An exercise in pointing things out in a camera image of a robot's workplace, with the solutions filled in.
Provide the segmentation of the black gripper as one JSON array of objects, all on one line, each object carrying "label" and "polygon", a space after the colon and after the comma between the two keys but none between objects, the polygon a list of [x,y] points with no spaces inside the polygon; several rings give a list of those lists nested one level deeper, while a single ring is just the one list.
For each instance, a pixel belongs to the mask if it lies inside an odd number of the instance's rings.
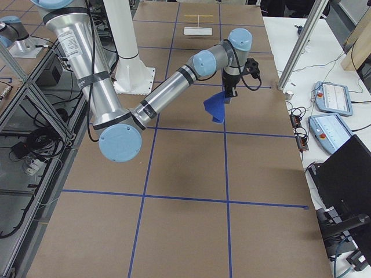
[{"label": "black gripper", "polygon": [[226,97],[237,97],[236,86],[241,80],[240,74],[230,75],[226,71],[222,72],[222,82],[224,86],[224,92]]}]

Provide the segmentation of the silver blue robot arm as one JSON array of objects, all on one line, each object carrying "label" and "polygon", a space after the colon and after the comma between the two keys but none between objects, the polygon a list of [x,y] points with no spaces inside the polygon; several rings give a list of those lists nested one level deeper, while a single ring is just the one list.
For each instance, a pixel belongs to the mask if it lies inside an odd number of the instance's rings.
[{"label": "silver blue robot arm", "polygon": [[109,74],[86,1],[36,1],[46,27],[54,32],[92,112],[102,154],[127,162],[140,151],[141,132],[167,105],[198,78],[222,70],[226,97],[236,96],[253,37],[244,28],[189,58],[158,87],[155,70],[140,60],[128,1],[105,1],[108,22],[118,52],[116,76]]}]

